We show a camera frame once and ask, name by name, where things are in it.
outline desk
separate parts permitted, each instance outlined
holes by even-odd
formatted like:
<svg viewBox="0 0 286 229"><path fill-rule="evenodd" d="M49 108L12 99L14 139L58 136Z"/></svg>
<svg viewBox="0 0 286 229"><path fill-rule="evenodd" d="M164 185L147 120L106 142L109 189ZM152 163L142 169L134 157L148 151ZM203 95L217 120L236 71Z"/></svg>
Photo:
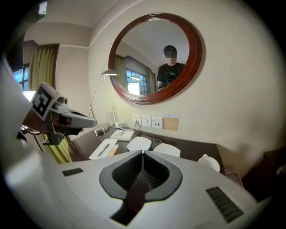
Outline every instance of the desk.
<svg viewBox="0 0 286 229"><path fill-rule="evenodd" d="M110 131L103 136L103 139L110 138L110 136L116 130L117 129L110 128ZM213 157L219 162L220 173L225 174L223 162L220 157L219 150L216 144L176 139L135 130L132 139L138 136L148 138L152 141L150 147L151 151L157 145L165 143L177 147L181 151L180 157L184 159L198 161L204 154L207 154L208 156ZM118 144L119 147L116 150L115 155L128 152L129 151L127 149L128 143L129 141L117 141L116 144ZM101 144L101 139L99 137L96 137L93 131L86 133L81 137L69 142L68 148L70 151L71 160L72 161L89 160L89 156L94 152L94 150L96 150L96 148L100 144Z"/></svg>

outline round mirror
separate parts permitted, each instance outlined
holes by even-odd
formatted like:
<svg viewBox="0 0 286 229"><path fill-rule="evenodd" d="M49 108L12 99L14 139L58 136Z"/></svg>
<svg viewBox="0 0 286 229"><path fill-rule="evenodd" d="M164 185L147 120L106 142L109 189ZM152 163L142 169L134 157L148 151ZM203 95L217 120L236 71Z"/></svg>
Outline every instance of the round mirror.
<svg viewBox="0 0 286 229"><path fill-rule="evenodd" d="M148 14L116 38L109 69L120 74L111 81L126 100L139 104L163 101L180 91L194 76L202 46L193 26L166 13Z"/></svg>

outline lamp base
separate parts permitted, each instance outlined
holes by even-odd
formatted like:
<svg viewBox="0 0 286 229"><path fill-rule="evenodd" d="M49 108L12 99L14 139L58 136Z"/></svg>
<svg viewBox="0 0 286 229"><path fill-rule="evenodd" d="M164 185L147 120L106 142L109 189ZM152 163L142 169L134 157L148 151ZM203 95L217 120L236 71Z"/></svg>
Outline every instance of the lamp base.
<svg viewBox="0 0 286 229"><path fill-rule="evenodd" d="M102 136L105 135L109 132L109 124L108 123L104 123L104 124L100 124L97 127L95 127L94 129L94 133L96 136Z"/></svg>

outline green curtain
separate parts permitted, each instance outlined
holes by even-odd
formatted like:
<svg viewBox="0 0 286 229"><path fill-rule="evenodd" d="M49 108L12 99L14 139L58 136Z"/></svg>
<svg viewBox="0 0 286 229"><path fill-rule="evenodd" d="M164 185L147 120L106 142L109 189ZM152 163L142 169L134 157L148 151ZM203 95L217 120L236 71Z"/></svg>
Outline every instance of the green curtain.
<svg viewBox="0 0 286 229"><path fill-rule="evenodd" d="M59 45L43 45L36 47L31 55L29 64L29 90L36 90L41 82L55 87L54 69ZM59 145L46 145L47 151L54 156L57 163L70 162L68 142L64 138Z"/></svg>
<svg viewBox="0 0 286 229"><path fill-rule="evenodd" d="M156 92L155 74L152 73L151 69L148 69L148 86L149 86L149 94Z"/></svg>
<svg viewBox="0 0 286 229"><path fill-rule="evenodd" d="M125 75L125 66L124 66L124 59L116 56L115 57L115 69L116 71L120 74L117 77L117 81L118 83L124 88L126 89L127 87L127 77Z"/></svg>

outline black hair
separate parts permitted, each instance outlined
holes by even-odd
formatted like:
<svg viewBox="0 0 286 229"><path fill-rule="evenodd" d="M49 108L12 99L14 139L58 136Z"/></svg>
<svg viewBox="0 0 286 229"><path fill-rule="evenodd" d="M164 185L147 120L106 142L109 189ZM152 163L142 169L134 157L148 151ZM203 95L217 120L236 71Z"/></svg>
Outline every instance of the black hair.
<svg viewBox="0 0 286 229"><path fill-rule="evenodd" d="M167 45L164 48L164 55L170 56L170 53L177 55L177 49L173 45Z"/></svg>

